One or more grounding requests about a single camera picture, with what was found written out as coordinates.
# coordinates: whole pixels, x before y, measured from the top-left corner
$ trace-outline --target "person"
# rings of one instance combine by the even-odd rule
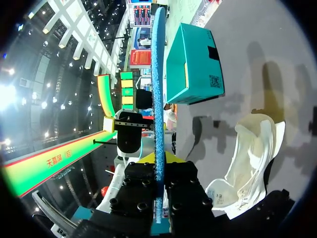
[[[164,110],[166,112],[168,119],[171,120],[172,122],[176,123],[177,120],[176,120],[176,116],[175,116],[175,104],[166,103],[164,106]]]

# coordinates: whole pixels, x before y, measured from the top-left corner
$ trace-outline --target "black bolt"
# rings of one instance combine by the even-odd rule
[[[143,184],[143,186],[144,187],[147,187],[147,186],[149,186],[150,185],[150,183],[151,183],[151,181],[150,180],[142,180],[142,184]]]
[[[145,202],[138,203],[137,207],[140,212],[144,212],[145,210],[148,209],[148,205]]]
[[[170,182],[170,185],[171,185],[171,186],[177,185],[177,181],[176,181],[176,180],[171,181],[171,182]]]
[[[182,209],[182,204],[181,204],[181,203],[174,203],[174,204],[172,205],[172,209],[173,209],[174,211],[179,211],[179,210]]]
[[[212,205],[212,199],[211,198],[206,198],[203,200],[203,205],[204,206],[211,206]]]
[[[125,178],[125,179],[123,180],[123,184],[124,184],[125,186],[127,186],[130,182],[131,182],[131,179],[129,179],[129,178]]]
[[[190,182],[191,182],[191,183],[198,183],[199,180],[198,180],[198,178],[192,178],[192,179],[190,180]]]
[[[111,207],[114,207],[114,206],[118,205],[118,203],[119,203],[118,199],[116,199],[116,198],[110,199],[109,202],[110,202]]]

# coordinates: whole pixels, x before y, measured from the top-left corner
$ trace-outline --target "green sign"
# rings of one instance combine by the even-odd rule
[[[122,105],[122,108],[123,109],[131,109],[131,110],[133,110],[133,105]]]
[[[121,80],[133,79],[132,72],[122,72],[120,73],[120,76],[121,76]]]
[[[122,95],[123,96],[133,96],[133,88],[123,88]]]

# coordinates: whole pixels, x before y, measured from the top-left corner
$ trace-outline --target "display screen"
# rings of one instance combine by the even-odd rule
[[[129,4],[130,23],[132,27],[151,26],[151,5]]]

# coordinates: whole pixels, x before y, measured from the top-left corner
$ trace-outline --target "red sign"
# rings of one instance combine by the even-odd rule
[[[151,50],[131,50],[130,65],[151,65]]]

